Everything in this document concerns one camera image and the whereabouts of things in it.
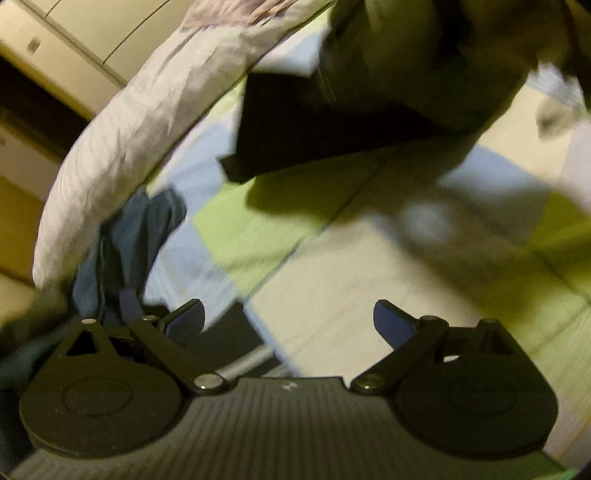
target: blue cloth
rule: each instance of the blue cloth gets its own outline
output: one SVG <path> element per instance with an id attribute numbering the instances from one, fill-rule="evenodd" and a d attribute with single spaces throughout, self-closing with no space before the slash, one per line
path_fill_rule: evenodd
<path id="1" fill-rule="evenodd" d="M 82 318 L 105 326 L 123 325 L 119 292 L 133 289 L 141 297 L 150 269 L 168 236 L 182 223 L 187 208 L 173 190 L 150 199 L 138 190 L 123 209 L 105 222 L 82 262 L 72 300 Z"/>

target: dark clothing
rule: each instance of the dark clothing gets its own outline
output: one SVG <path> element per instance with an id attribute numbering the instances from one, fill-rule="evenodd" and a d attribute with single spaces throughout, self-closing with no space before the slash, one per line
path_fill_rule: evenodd
<path id="1" fill-rule="evenodd" d="M 432 137 L 441 131 L 405 105 L 372 111 L 333 108 L 314 82 L 251 73 L 246 80 L 236 153 L 220 159 L 228 180 L 244 183 L 281 168 Z"/>
<path id="2" fill-rule="evenodd" d="M 62 286 L 50 285 L 24 314 L 0 328 L 0 472 L 33 451 L 18 414 L 19 395 L 69 330 L 70 315 Z"/>

